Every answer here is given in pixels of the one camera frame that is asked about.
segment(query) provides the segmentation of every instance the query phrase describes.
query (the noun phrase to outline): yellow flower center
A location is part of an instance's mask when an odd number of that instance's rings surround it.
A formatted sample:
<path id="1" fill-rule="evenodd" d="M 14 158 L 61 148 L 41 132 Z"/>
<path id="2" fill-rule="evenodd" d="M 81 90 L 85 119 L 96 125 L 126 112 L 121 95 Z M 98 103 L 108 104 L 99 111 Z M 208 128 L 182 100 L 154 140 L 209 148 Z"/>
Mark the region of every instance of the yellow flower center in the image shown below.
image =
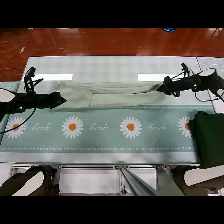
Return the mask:
<path id="1" fill-rule="evenodd" d="M 187 130 L 190 130 L 190 125 L 189 125 L 189 123 L 186 123 L 186 124 L 185 124 L 185 128 L 186 128 Z"/>
<path id="2" fill-rule="evenodd" d="M 71 131 L 74 131 L 74 130 L 76 129 L 76 124 L 70 124 L 70 125 L 69 125 L 69 129 L 70 129 Z"/>
<path id="3" fill-rule="evenodd" d="M 15 128 L 13 131 L 18 131 L 19 130 L 19 124 L 14 124 L 13 126 L 12 126 L 12 128 Z"/>
<path id="4" fill-rule="evenodd" d="M 135 129 L 134 124 L 128 124 L 128 130 L 129 131 L 134 131 L 134 129 Z"/>

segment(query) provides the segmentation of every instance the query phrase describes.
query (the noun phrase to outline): blue object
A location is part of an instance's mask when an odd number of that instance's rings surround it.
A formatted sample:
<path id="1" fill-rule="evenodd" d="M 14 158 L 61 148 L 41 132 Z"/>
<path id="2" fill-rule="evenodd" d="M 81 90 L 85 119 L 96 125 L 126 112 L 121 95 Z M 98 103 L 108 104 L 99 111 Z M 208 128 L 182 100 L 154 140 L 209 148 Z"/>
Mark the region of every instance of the blue object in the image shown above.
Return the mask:
<path id="1" fill-rule="evenodd" d="M 163 28 L 166 32 L 175 32 L 176 28 Z"/>

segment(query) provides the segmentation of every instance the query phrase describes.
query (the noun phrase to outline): table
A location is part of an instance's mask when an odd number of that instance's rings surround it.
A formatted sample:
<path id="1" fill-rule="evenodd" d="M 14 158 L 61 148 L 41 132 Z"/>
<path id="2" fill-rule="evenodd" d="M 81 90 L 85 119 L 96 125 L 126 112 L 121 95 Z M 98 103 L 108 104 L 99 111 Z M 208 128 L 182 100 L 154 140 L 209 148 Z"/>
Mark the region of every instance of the table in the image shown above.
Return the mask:
<path id="1" fill-rule="evenodd" d="M 73 81 L 83 83 L 137 82 L 139 81 L 139 74 L 150 74 L 154 77 L 155 75 L 161 76 L 161 74 L 163 74 L 163 76 L 177 75 L 181 71 L 182 62 L 194 72 L 200 71 L 198 60 L 195 57 L 52 56 L 30 57 L 24 74 L 31 66 L 35 67 L 35 74 L 37 77 L 44 77 L 45 80 L 48 79 L 48 81 L 42 82 L 36 87 L 36 92 L 50 93 L 52 91 L 52 86 L 49 83 L 52 77 L 57 77 L 58 79 L 60 79 L 60 77 L 72 77 Z M 21 82 L 18 92 L 24 92 L 23 87 L 24 85 Z M 198 97 L 200 99 L 208 99 L 209 95 L 207 92 L 201 92 L 198 94 Z M 49 132 L 52 134 L 48 133 L 47 135 L 41 133 L 46 130 L 59 130 L 59 123 L 66 117 L 72 117 L 72 113 L 74 112 L 55 113 L 49 110 L 38 110 L 32 119 L 28 121 L 31 123 L 27 123 L 27 129 L 29 129 L 29 131 L 22 135 L 21 138 L 9 139 L 8 136 L 4 135 L 0 147 L 0 161 L 61 164 L 198 163 L 199 161 L 192 139 L 182 136 L 181 132 L 178 132 L 177 122 L 180 119 L 184 119 L 185 116 L 191 116 L 193 118 L 194 114 L 199 110 L 211 113 L 214 112 L 212 104 L 209 102 L 201 103 L 195 99 L 191 91 L 184 91 L 179 98 L 165 96 L 163 100 L 144 107 L 138 107 L 137 110 L 136 108 L 111 108 L 106 112 L 97 111 L 97 108 L 95 108 L 95 110 L 91 111 L 92 114 L 90 117 L 95 116 L 97 119 L 104 116 L 102 113 L 106 113 L 107 115 L 105 116 L 108 117 L 113 116 L 110 113 L 115 113 L 114 110 L 119 112 L 119 116 L 120 114 L 125 116 L 127 109 L 131 111 L 130 113 L 132 113 L 133 116 L 140 116 L 141 114 L 145 117 L 144 119 L 146 119 L 147 111 L 153 122 L 147 123 L 147 134 L 141 134 L 141 138 L 136 138 L 134 141 L 130 142 L 131 150 L 129 149 L 129 143 L 121 139 L 122 135 L 119 131 L 115 132 L 115 129 L 113 129 L 113 132 L 111 132 L 113 134 L 110 136 L 113 138 L 113 136 L 116 135 L 115 140 L 117 141 L 118 139 L 121 141 L 122 146 L 118 146 L 118 143 L 116 143 L 117 145 L 113 143 L 115 146 L 112 147 L 98 146 L 103 142 L 102 139 L 106 139 L 105 142 L 108 142 L 109 139 L 107 135 L 101 135 L 100 137 L 98 134 L 93 135 L 93 139 L 90 141 L 91 144 L 94 144 L 92 147 L 88 145 L 88 147 L 83 148 L 78 145 L 78 143 L 76 144 L 75 141 L 70 141 L 66 143 L 68 145 L 63 145 L 67 140 L 65 138 L 63 139 L 61 136 L 59 137 L 59 131 L 56 131 L 56 134 Z M 31 111 L 23 113 L 23 118 L 26 118 L 30 113 Z M 79 117 L 84 116 L 82 111 L 76 111 L 75 114 Z M 18 116 L 20 115 L 10 115 L 9 119 L 12 120 Z M 161 123 L 161 118 L 165 119 L 165 122 L 163 122 L 165 125 Z M 110 127 L 112 127 L 112 123 L 116 122 L 118 122 L 118 120 L 111 120 L 111 124 L 108 126 L 111 125 Z M 82 143 L 90 136 L 89 133 L 90 130 L 85 132 L 85 135 L 82 135 Z M 142 141 L 146 141 L 148 138 L 151 139 L 148 143 L 149 146 L 144 145 L 144 147 L 141 147 Z"/>

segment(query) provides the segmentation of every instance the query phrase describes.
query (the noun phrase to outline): white daisy print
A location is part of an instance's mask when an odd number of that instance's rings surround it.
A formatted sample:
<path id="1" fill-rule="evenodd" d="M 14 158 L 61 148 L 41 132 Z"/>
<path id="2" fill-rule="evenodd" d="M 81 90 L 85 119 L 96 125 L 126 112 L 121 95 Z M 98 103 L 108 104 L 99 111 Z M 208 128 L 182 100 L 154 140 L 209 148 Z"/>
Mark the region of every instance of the white daisy print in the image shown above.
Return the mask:
<path id="1" fill-rule="evenodd" d="M 185 137 L 191 138 L 190 126 L 189 126 L 189 117 L 182 117 L 178 120 L 178 130 L 182 131 L 182 135 Z"/>
<path id="2" fill-rule="evenodd" d="M 69 117 L 65 122 L 63 122 L 63 135 L 66 135 L 66 138 L 75 138 L 82 134 L 81 131 L 83 130 L 83 126 L 83 121 L 78 117 Z"/>
<path id="3" fill-rule="evenodd" d="M 139 136 L 142 130 L 140 121 L 134 117 L 126 117 L 125 119 L 123 119 L 120 127 L 120 131 L 123 131 L 123 135 L 125 135 L 126 138 L 130 139 Z"/>
<path id="4" fill-rule="evenodd" d="M 27 125 L 23 124 L 22 126 L 18 127 L 23 122 L 24 119 L 22 117 L 15 117 L 14 119 L 11 119 L 7 123 L 6 130 L 15 128 L 14 130 L 5 133 L 8 136 L 8 138 L 17 138 L 23 134 L 23 131 L 26 130 Z"/>

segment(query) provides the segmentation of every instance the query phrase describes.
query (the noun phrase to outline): red floor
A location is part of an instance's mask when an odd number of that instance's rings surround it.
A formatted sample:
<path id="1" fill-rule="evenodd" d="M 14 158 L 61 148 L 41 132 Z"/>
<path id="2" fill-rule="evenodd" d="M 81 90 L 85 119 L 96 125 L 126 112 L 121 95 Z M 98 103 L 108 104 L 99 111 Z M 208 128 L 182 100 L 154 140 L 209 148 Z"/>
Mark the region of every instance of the red floor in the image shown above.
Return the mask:
<path id="1" fill-rule="evenodd" d="M 30 56 L 167 55 L 224 57 L 224 29 L 0 29 L 0 81 L 20 80 Z"/>

